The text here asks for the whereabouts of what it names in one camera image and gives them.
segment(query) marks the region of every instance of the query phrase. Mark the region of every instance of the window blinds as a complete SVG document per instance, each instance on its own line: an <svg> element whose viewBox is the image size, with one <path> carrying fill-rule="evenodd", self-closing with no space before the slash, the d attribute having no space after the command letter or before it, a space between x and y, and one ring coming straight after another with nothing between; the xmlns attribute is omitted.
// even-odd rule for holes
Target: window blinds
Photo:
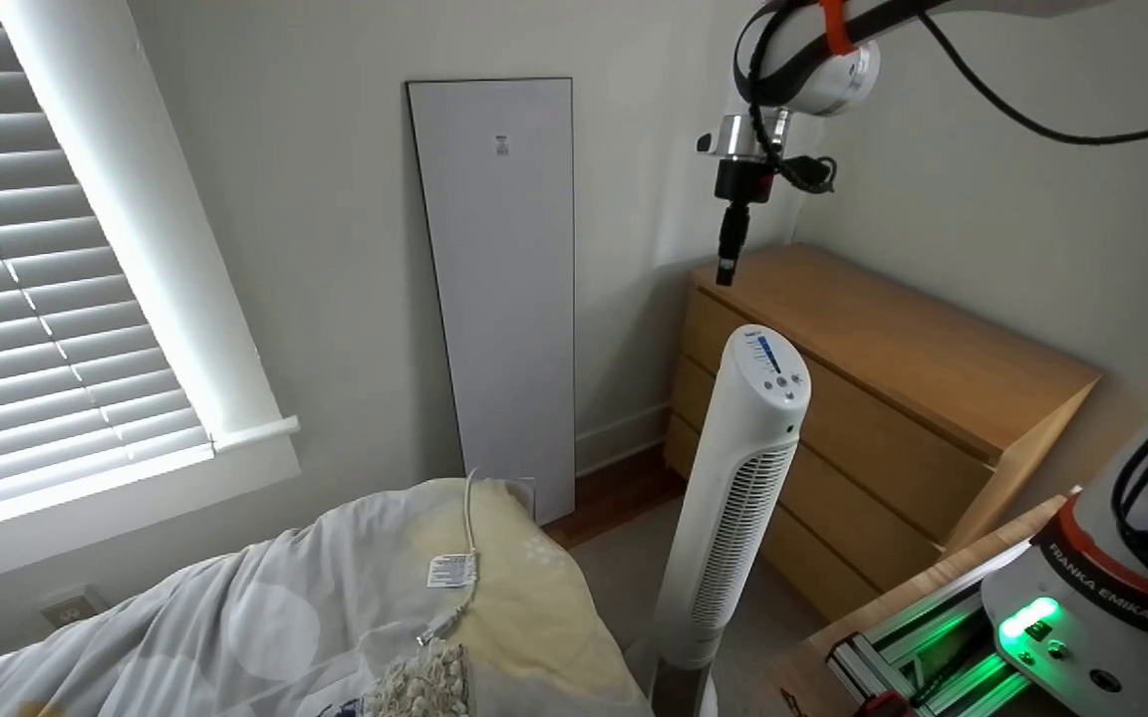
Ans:
<svg viewBox="0 0 1148 717"><path fill-rule="evenodd" d="M0 498L208 452L0 30Z"/></svg>

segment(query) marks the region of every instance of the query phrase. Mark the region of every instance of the white tower fan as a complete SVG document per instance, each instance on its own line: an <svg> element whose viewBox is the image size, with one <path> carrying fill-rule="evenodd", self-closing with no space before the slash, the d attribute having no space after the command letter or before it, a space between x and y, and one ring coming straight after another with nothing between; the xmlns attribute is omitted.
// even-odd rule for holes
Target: white tower fan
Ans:
<svg viewBox="0 0 1148 717"><path fill-rule="evenodd" d="M809 411L809 367L770 328L737 328L704 405L653 635L629 654L659 717L714 717L710 666L737 610Z"/></svg>

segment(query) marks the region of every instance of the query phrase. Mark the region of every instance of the white bedsheet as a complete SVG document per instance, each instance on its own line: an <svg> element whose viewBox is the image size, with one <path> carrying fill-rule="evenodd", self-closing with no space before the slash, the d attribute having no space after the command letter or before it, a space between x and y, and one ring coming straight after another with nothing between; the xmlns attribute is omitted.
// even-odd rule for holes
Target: white bedsheet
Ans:
<svg viewBox="0 0 1148 717"><path fill-rule="evenodd" d="M572 558L501 482L474 482L469 506L477 594L437 643L447 666L463 647L469 715L649 715ZM2 654L0 715L389 715L380 694L396 666L423 658L414 638L463 602L463 589L430 589L426 565L463 551L457 477L372 496Z"/></svg>

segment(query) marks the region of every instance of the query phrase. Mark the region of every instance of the tall white panel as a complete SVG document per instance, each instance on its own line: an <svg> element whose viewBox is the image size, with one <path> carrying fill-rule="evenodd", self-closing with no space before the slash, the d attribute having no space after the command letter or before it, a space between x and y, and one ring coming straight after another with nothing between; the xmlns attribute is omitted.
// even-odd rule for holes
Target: tall white panel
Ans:
<svg viewBox="0 0 1148 717"><path fill-rule="evenodd" d="M406 83L463 464L572 512L572 83Z"/></svg>

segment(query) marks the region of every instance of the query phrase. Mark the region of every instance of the wall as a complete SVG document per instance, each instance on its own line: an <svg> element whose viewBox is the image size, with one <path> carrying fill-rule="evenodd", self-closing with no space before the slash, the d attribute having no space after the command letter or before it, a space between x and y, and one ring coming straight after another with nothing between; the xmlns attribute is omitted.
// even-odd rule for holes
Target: wall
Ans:
<svg viewBox="0 0 1148 717"><path fill-rule="evenodd" d="M940 23L1041 121L1148 127L1148 6ZM1148 420L1148 144L1056 148L983 108L926 30L879 50L878 91L823 136L841 186L806 206L797 234L1102 367L1102 392L1024 504L1088 482Z"/></svg>
<svg viewBox="0 0 1148 717"><path fill-rule="evenodd" d="M356 496L457 468L402 79L572 76L578 468L659 439L683 277L714 251L710 158L754 0L130 0L304 477L0 579L135 594ZM780 234L792 204L758 234Z"/></svg>

